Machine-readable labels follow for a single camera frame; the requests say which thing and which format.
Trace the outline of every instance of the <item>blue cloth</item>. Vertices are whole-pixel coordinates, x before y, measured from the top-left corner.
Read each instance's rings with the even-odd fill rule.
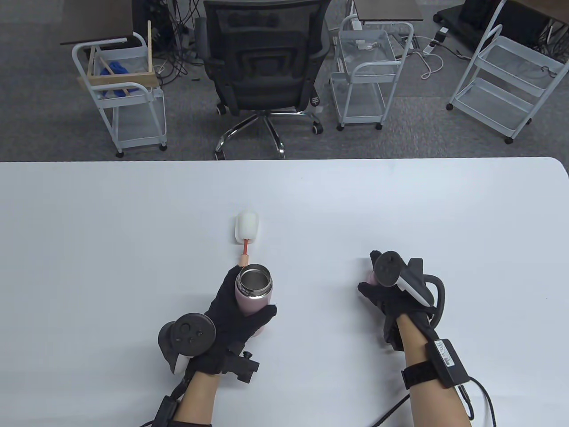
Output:
[[[111,63],[109,63],[109,68],[111,70],[113,70],[113,73],[115,74],[128,74],[129,70],[127,70],[125,67],[123,67],[121,65],[120,62],[118,61],[112,61]],[[109,76],[110,72],[109,70],[106,69],[106,67],[103,67],[103,70],[101,71],[101,76]],[[129,93],[132,93],[134,91],[137,91],[138,89],[128,89]],[[120,91],[114,91],[114,95],[116,97],[124,97],[126,96],[126,94],[124,93],[124,91],[121,89]]]

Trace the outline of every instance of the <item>hand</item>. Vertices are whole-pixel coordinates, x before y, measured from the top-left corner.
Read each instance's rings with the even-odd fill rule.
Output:
[[[369,256],[372,266],[381,255],[379,251],[373,251]],[[430,318],[436,311],[434,307],[425,307],[413,298],[408,292],[402,291],[397,285],[386,288],[382,285],[371,285],[362,282],[358,285],[360,293],[376,305],[385,314],[384,340],[391,344],[394,350],[403,351],[403,342],[397,326],[397,319],[402,314],[407,314],[413,323],[428,338],[434,336],[429,332]]]
[[[244,316],[235,298],[235,279],[241,267],[233,267],[225,276],[215,299],[205,315],[216,327],[216,339],[205,353],[189,361],[186,375],[196,371],[211,375],[221,372],[227,348],[238,342],[245,344],[258,329],[266,325],[277,314],[277,307],[267,305],[250,316]]]

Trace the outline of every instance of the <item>forearm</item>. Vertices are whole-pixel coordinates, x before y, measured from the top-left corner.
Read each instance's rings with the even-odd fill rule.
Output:
[[[218,384],[218,375],[196,372],[178,406],[174,421],[211,424]]]
[[[427,339],[407,315],[397,319],[407,366],[427,360]],[[415,427],[471,427],[454,388],[444,388],[439,380],[417,384],[410,389]]]

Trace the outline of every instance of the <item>office chair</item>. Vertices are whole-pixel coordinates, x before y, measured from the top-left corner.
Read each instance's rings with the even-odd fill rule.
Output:
[[[285,146],[271,117],[307,117],[312,132],[320,120],[304,111],[315,96],[314,81],[330,42],[324,20],[330,0],[205,0],[205,18],[196,20],[196,43],[205,71],[214,81],[220,103],[237,116],[254,114],[229,129],[215,148],[224,160],[224,143],[261,119],[281,158]]]

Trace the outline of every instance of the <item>power strip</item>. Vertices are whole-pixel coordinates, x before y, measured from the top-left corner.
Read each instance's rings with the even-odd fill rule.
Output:
[[[436,32],[435,38],[428,44],[428,46],[423,50],[425,55],[430,55],[437,44],[443,43],[448,35],[448,28],[442,27],[439,31]]]

